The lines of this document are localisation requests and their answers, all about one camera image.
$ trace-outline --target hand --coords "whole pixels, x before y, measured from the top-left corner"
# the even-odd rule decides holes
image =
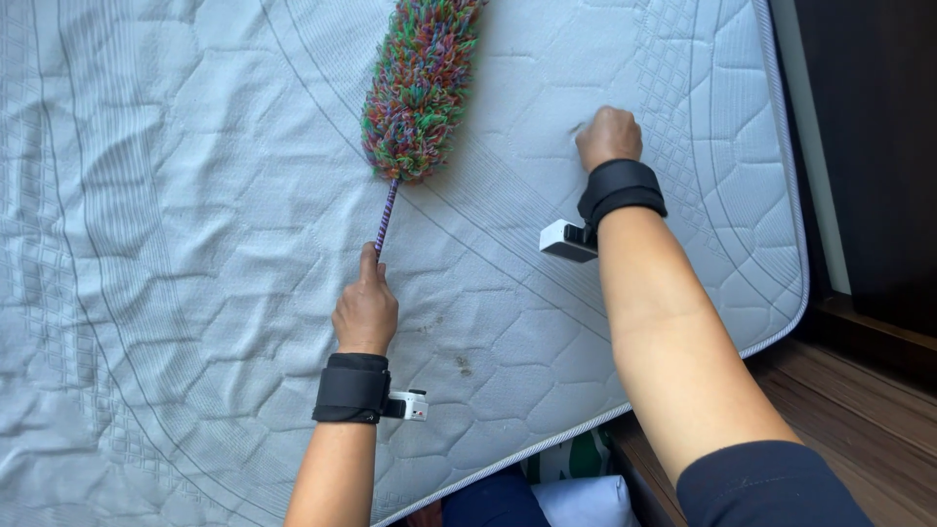
[[[611,106],[602,106],[592,124],[576,135],[579,159],[587,173],[612,159],[640,160],[641,127],[634,122],[634,114]]]
[[[397,299],[387,287],[386,272],[374,242],[364,244],[358,281],[345,288],[332,313],[339,353],[387,354],[397,332]]]

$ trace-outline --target wrist strap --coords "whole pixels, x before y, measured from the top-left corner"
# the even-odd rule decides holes
[[[321,423],[378,423],[391,390],[387,357],[331,354],[319,379],[312,418]]]
[[[595,231],[606,214],[626,206],[644,206],[667,217],[657,175],[650,167],[633,159],[606,161],[589,175],[579,215]]]

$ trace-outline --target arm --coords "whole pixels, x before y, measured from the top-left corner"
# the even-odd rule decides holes
[[[576,143],[591,172],[609,159],[639,159],[641,129],[631,113],[604,107]],[[691,463],[726,446],[799,443],[657,213],[632,206],[605,216],[599,268],[618,377],[674,484]]]
[[[387,354],[397,330],[397,301],[374,244],[361,252],[360,277],[345,288],[332,314],[339,353]],[[366,526],[374,492],[377,427],[319,423],[296,475],[285,527]]]

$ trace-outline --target white mattress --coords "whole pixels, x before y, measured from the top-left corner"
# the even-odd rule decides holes
[[[0,523],[279,525],[329,315],[386,184],[359,115],[390,2],[9,0]],[[668,225],[743,355],[807,299],[766,0],[492,0],[450,170],[383,259],[399,388],[372,520],[630,409],[575,219],[574,130],[633,109]]]

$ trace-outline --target sleeve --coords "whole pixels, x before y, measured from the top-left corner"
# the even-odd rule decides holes
[[[819,454],[802,444],[737,444],[691,464],[677,481],[690,526],[871,526]]]

